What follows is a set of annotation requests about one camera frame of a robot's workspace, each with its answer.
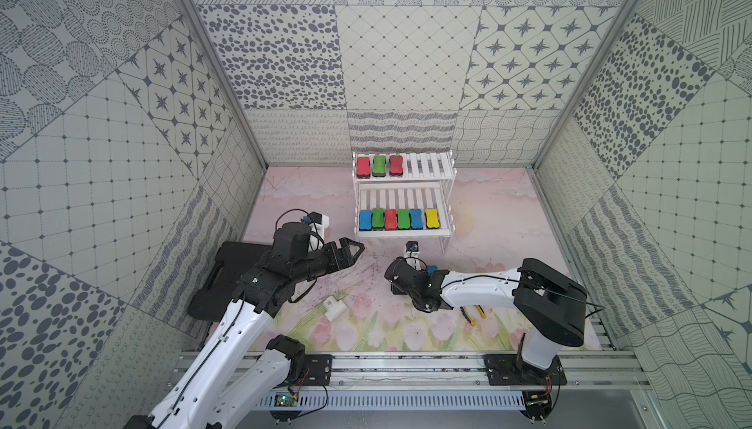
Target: pink floral mat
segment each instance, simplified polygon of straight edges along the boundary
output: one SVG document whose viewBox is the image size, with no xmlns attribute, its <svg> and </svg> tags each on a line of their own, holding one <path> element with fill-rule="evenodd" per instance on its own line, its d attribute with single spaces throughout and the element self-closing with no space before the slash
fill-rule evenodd
<svg viewBox="0 0 752 429">
<path fill-rule="evenodd" d="M 276 218 L 294 207 L 330 217 L 326 241 L 343 236 L 355 239 L 352 183 L 349 168 L 270 168 L 244 241 L 270 243 Z M 524 258 L 538 258 L 570 275 L 525 169 L 460 168 L 449 204 L 456 234 L 446 253 L 441 253 L 438 240 L 420 241 L 420 258 L 429 265 L 484 273 L 511 269 Z M 297 213 L 285 217 L 296 218 Z M 279 333 L 300 340 L 309 351 L 517 348 L 522 334 L 530 330 L 530 323 L 517 311 L 488 307 L 486 318 L 481 319 L 475 308 L 468 309 L 476 321 L 471 326 L 459 310 L 426 314 L 415 310 L 406 296 L 392 295 L 383 274 L 401 255 L 404 242 L 364 242 L 365 252 L 354 267 L 319 279 L 302 301 L 285 304 L 251 350 L 264 349 Z M 298 285 L 298 293 L 306 287 Z M 329 295 L 347 304 L 347 311 L 333 323 L 324 317 L 322 305 Z M 585 344 L 579 349 L 601 349 L 589 320 Z"/>
</svg>

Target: blue eraser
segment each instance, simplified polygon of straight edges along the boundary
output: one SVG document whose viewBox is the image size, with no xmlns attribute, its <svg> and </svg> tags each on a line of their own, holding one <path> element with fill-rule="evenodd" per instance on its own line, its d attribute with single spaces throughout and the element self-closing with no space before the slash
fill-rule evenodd
<svg viewBox="0 0 752 429">
<path fill-rule="evenodd" d="M 360 231 L 371 230 L 371 211 L 370 210 L 360 211 L 360 223 L 358 225 L 358 230 Z"/>
<path fill-rule="evenodd" d="M 420 209 L 410 209 L 410 228 L 423 229 L 423 212 Z"/>
</svg>

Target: green eraser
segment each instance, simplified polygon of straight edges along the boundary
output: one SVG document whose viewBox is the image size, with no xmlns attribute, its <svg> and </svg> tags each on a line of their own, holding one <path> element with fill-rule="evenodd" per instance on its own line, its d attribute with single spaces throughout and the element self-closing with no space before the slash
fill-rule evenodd
<svg viewBox="0 0 752 429">
<path fill-rule="evenodd" d="M 375 177 L 385 177 L 387 175 L 387 156 L 374 155 L 374 169 L 371 173 Z"/>
<path fill-rule="evenodd" d="M 383 209 L 372 209 L 371 227 L 383 228 Z"/>
<path fill-rule="evenodd" d="M 397 210 L 397 228 L 408 230 L 410 228 L 410 211 L 407 209 Z"/>
</svg>

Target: red eraser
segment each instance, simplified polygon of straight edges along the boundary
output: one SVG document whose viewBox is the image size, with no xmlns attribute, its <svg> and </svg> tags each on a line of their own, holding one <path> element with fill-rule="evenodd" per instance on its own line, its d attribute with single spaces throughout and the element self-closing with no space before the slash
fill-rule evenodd
<svg viewBox="0 0 752 429">
<path fill-rule="evenodd" d="M 360 179 L 371 177 L 371 160 L 368 157 L 358 157 L 358 169 L 355 174 Z"/>
<path fill-rule="evenodd" d="M 397 211 L 394 209 L 387 209 L 384 211 L 384 228 L 387 230 L 397 229 Z"/>
<path fill-rule="evenodd" d="M 402 155 L 392 155 L 389 157 L 389 176 L 402 176 Z"/>
</svg>

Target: white block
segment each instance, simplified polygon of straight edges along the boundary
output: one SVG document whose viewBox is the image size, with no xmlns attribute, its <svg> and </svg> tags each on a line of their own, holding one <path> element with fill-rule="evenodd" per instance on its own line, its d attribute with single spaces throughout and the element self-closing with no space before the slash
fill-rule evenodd
<svg viewBox="0 0 752 429">
<path fill-rule="evenodd" d="M 339 316 L 347 310 L 347 305 L 344 304 L 342 301 L 338 301 L 333 296 L 329 295 L 324 300 L 324 308 L 326 311 L 324 312 L 324 316 L 327 320 L 329 320 L 329 323 L 334 323 L 334 321 L 339 318 Z"/>
</svg>

